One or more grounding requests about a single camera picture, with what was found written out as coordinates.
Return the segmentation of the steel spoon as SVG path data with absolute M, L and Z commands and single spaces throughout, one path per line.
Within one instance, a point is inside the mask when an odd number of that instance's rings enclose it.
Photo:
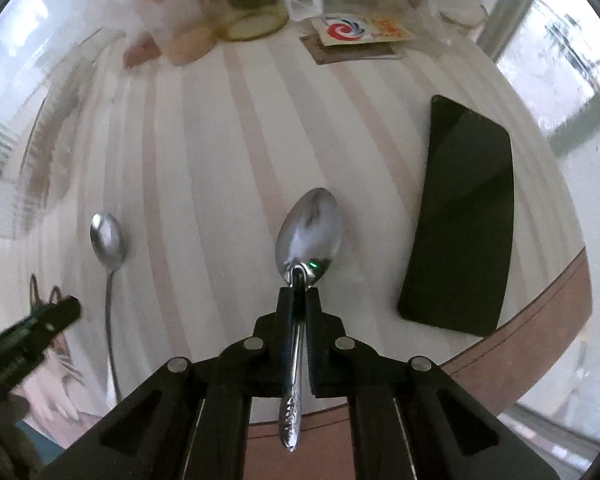
M 286 359 L 278 424 L 280 442 L 291 453 L 298 448 L 300 440 L 306 292 L 334 261 L 341 232 L 336 198 L 326 188 L 312 188 L 291 208 L 276 240 L 276 266 L 291 289 L 290 355 Z
M 107 360 L 111 379 L 114 402 L 119 403 L 122 395 L 116 363 L 114 362 L 114 340 L 112 339 L 112 285 L 114 276 L 121 269 L 126 259 L 126 245 L 120 223 L 110 212 L 101 211 L 94 214 L 90 223 L 90 240 L 94 255 L 105 268 L 105 337 Z

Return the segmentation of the steel spoon front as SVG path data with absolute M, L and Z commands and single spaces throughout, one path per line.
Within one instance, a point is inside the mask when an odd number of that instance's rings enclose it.
M 341 232 L 336 198 L 326 188 L 312 188 L 291 208 L 276 240 L 276 266 L 291 289 L 290 355 L 286 359 L 278 424 L 280 442 L 291 453 L 298 448 L 300 440 L 306 292 L 334 261 Z

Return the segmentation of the black smartphone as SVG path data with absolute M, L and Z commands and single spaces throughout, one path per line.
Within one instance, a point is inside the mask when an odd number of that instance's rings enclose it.
M 505 128 L 437 94 L 410 260 L 406 320 L 478 337 L 498 327 L 512 258 L 515 182 Z

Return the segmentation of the striped cat table mat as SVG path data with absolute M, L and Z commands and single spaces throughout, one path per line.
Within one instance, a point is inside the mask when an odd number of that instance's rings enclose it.
M 171 356 L 215 356 L 274 308 L 277 232 L 316 186 L 336 196 L 344 226 L 320 285 L 324 308 L 385 356 L 429 356 L 494 412 L 523 396 L 590 317 L 584 241 L 556 158 L 476 46 L 317 65 L 299 38 L 286 29 L 220 44 L 181 68 L 155 60 L 127 70 L 123 41 L 96 60 L 66 192 L 26 234 L 0 238 L 0 330 L 28 313 L 31 282 L 83 307 L 19 388 L 28 423 L 59 445 L 109 408 L 107 273 L 90 240 L 101 211 L 118 220 L 126 245 L 111 307 L 124 392 Z M 512 140 L 512 262 L 498 331 L 486 339 L 406 322 L 396 310 L 436 94 Z

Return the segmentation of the clear plastic utensil tray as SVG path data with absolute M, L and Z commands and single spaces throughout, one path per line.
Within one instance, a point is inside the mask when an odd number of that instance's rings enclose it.
M 124 37 L 102 27 L 63 58 L 23 67 L 0 101 L 0 237 L 26 234 L 68 188 L 76 128 L 96 60 Z

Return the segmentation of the brown card coaster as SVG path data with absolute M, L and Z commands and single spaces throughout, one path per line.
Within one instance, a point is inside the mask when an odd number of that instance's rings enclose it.
M 325 47 L 317 35 L 302 36 L 299 40 L 317 65 L 364 60 L 392 60 L 401 57 L 388 44 L 349 44 L 348 46 Z

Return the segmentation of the red swirl sachet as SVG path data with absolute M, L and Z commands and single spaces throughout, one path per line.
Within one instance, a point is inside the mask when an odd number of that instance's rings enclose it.
M 326 47 L 355 44 L 388 44 L 408 41 L 415 35 L 392 18 L 369 18 L 361 14 L 327 14 L 310 19 Z

